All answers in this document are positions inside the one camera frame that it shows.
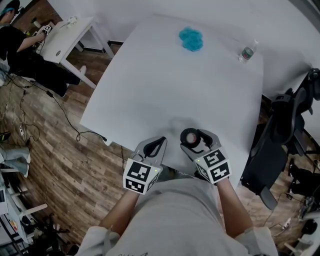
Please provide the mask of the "clear plastic water bottle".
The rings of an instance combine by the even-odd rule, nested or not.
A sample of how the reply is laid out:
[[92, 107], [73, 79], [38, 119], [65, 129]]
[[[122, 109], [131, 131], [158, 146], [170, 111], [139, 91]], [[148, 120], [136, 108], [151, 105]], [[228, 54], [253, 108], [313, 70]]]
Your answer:
[[246, 46], [242, 50], [241, 54], [239, 55], [238, 60], [241, 63], [247, 63], [256, 52], [258, 44], [259, 44], [259, 41], [255, 39], [252, 44], [250, 44], [249, 46]]

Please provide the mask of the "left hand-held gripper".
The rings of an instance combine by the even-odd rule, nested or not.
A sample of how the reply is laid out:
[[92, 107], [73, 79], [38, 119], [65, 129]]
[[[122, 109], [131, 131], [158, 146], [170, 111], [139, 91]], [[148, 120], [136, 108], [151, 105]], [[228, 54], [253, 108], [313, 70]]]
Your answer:
[[164, 136], [141, 141], [134, 151], [136, 155], [126, 162], [123, 187], [139, 194], [146, 194], [163, 171], [161, 164], [166, 147], [167, 139]]

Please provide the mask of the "black tape roll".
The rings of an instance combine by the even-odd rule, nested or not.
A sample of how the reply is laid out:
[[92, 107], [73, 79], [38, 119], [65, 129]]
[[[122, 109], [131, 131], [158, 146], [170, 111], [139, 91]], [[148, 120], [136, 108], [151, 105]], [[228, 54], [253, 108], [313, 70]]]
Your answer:
[[188, 148], [196, 148], [201, 142], [201, 136], [197, 129], [186, 128], [180, 134], [180, 142]]

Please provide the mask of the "person's grey shirt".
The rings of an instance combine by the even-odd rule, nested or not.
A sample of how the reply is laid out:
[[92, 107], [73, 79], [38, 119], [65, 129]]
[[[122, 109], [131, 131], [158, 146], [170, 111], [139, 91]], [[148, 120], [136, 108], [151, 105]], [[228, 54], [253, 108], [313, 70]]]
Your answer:
[[196, 178], [156, 183], [139, 195], [122, 235], [90, 227], [76, 256], [278, 256], [267, 227], [235, 238], [225, 228], [217, 184]]

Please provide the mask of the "black office chair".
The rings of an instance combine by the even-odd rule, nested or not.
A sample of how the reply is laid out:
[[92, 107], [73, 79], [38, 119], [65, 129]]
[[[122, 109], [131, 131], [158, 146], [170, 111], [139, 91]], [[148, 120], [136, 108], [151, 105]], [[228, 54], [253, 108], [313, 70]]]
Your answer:
[[297, 108], [297, 113], [309, 111], [313, 114], [313, 101], [320, 101], [320, 69], [312, 68], [300, 84], [298, 91], [305, 90], [305, 98]]
[[257, 125], [252, 147], [241, 184], [260, 197], [269, 210], [274, 210], [277, 200], [270, 191], [280, 173], [284, 170], [288, 156], [283, 146], [295, 139], [294, 146], [303, 152], [303, 138], [296, 128], [299, 106], [307, 99], [307, 92], [301, 88], [297, 93], [289, 89], [278, 95], [271, 103], [267, 123]]

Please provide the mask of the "blue mesh bath sponge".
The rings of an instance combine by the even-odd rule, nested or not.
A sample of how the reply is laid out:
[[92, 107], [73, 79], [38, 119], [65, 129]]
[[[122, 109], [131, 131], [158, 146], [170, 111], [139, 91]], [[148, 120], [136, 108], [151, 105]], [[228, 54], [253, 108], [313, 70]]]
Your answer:
[[191, 27], [185, 27], [179, 32], [179, 38], [182, 40], [182, 46], [191, 52], [199, 51], [203, 43], [203, 34]]

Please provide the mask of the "person's right forearm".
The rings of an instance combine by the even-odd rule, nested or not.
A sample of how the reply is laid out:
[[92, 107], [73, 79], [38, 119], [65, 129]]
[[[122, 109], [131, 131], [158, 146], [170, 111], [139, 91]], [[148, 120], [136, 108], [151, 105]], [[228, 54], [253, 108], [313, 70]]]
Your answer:
[[216, 183], [226, 233], [236, 238], [254, 226], [228, 178]]

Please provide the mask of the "black bag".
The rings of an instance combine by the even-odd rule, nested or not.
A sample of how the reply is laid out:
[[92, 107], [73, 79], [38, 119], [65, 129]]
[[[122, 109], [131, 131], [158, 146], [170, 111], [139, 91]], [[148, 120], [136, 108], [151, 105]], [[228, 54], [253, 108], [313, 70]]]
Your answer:
[[299, 168], [292, 158], [289, 162], [288, 176], [293, 177], [293, 182], [289, 187], [289, 192], [305, 197], [320, 198], [320, 173]]

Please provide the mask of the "person's left forearm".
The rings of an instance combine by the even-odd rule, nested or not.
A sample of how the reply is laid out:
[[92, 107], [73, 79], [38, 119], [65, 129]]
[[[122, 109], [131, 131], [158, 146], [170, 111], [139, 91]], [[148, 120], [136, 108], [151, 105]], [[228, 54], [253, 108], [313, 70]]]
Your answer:
[[99, 226], [111, 229], [120, 236], [125, 232], [140, 194], [127, 190], [111, 211], [102, 219]]

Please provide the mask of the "white desk frame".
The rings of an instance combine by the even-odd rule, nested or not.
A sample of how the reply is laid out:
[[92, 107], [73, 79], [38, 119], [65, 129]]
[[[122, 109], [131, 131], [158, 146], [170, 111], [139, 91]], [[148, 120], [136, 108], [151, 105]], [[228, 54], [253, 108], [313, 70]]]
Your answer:
[[34, 231], [28, 234], [23, 227], [23, 217], [31, 220], [31, 214], [42, 211], [48, 207], [46, 203], [40, 204], [32, 208], [26, 208], [19, 196], [24, 196], [28, 193], [27, 190], [13, 192], [11, 188], [7, 189], [4, 184], [0, 185], [0, 190], [4, 191], [4, 199], [7, 205], [7, 213], [4, 214], [8, 218], [10, 226], [19, 234], [22, 240], [27, 244], [33, 243]]

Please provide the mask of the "small white table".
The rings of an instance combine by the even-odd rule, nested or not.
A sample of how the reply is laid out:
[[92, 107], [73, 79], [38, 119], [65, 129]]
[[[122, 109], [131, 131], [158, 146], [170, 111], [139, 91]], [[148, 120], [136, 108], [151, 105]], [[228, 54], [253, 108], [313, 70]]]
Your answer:
[[93, 17], [79, 18], [70, 27], [67, 27], [66, 21], [60, 21], [46, 36], [43, 46], [38, 49], [44, 60], [62, 65], [94, 89], [96, 85], [67, 60], [73, 48], [88, 31], [91, 31], [93, 37], [102, 45], [105, 52], [112, 59], [115, 55]]

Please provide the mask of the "white flower bunch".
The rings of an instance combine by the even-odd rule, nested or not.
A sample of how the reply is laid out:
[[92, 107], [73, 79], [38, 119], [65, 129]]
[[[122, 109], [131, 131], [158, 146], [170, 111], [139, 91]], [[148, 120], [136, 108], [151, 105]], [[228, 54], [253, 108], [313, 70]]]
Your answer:
[[76, 24], [76, 23], [77, 23], [77, 20], [78, 20], [78, 18], [77, 18], [76, 16], [72, 16], [72, 17], [70, 17], [70, 18], [67, 20], [67, 22], [66, 22], [64, 25], [62, 25], [60, 28], [63, 28], [63, 27], [69, 28], [69, 27], [71, 27], [73, 24]]

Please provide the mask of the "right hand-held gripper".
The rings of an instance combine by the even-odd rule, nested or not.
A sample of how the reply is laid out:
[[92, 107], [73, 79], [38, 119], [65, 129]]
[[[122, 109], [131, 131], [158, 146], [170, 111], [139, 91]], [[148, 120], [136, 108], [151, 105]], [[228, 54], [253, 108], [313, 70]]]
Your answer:
[[216, 134], [205, 129], [199, 129], [198, 132], [210, 152], [204, 154], [203, 149], [195, 151], [184, 144], [180, 148], [195, 163], [198, 172], [211, 184], [216, 184], [232, 174], [228, 155]]

